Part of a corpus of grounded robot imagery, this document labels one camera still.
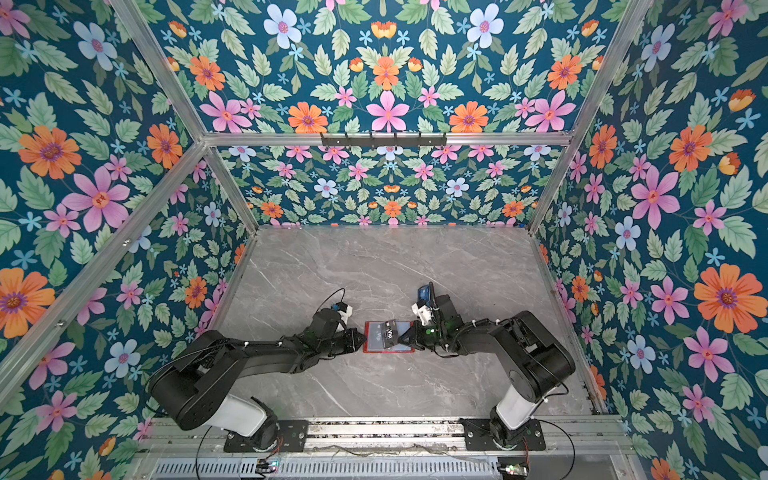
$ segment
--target floral wallpaper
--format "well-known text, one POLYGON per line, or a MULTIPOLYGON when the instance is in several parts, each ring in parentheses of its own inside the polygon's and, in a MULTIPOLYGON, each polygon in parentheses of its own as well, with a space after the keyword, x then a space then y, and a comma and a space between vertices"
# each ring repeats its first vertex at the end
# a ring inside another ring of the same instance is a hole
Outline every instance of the floral wallpaper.
POLYGON ((222 151, 259 223, 363 226, 523 226, 559 154, 546 145, 222 151))
POLYGON ((626 4, 170 1, 153 30, 211 131, 543 132, 573 124, 626 4))
POLYGON ((159 408, 144 385, 209 327, 247 241, 201 161, 2 407, 0 478, 123 478, 159 408))
POLYGON ((655 480, 768 477, 767 12, 652 9, 538 232, 655 480))
POLYGON ((189 139, 105 3, 2 0, 0 34, 1 359, 189 139))

